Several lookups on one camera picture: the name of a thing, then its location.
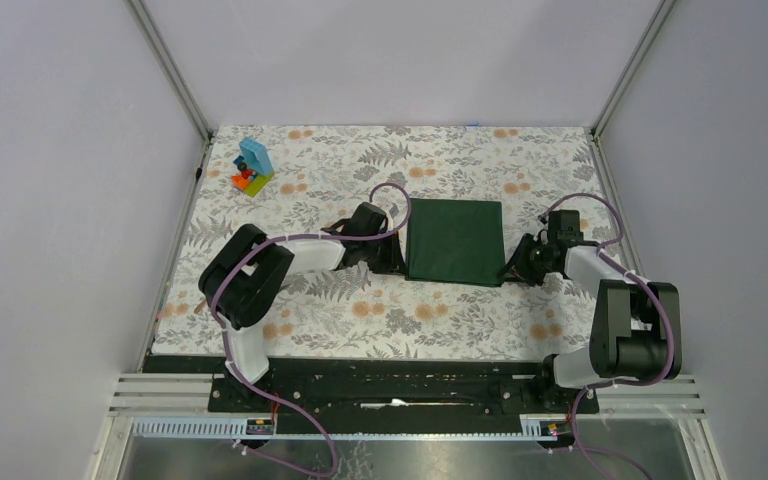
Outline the dark green cloth napkin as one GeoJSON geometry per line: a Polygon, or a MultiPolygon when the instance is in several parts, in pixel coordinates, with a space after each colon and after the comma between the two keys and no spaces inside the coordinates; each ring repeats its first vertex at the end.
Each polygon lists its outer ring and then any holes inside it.
{"type": "Polygon", "coordinates": [[[411,200],[407,279],[498,287],[505,264],[500,202],[411,200]]]}

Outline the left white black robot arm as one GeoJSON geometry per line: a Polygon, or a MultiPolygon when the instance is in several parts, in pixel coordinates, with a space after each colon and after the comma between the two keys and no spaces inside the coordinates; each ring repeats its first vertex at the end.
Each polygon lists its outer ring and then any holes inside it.
{"type": "Polygon", "coordinates": [[[289,274],[330,272],[364,263],[374,274],[407,273],[398,230],[388,215],[364,202],[349,218],[316,232],[270,237],[254,224],[241,226],[210,261],[198,288],[218,322],[232,398],[248,411],[269,401],[262,378],[269,360],[262,319],[289,274]]]}

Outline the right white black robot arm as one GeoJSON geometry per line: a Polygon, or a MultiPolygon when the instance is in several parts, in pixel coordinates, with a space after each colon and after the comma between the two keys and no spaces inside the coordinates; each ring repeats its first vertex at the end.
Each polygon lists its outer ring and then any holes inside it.
{"type": "Polygon", "coordinates": [[[575,210],[542,218],[544,229],[519,241],[499,276],[541,286],[558,274],[595,299],[586,346],[547,356],[528,392],[543,410],[557,412],[573,394],[602,385],[652,385],[681,371],[680,297],[677,288],[648,280],[607,256],[585,238],[575,210]]]}

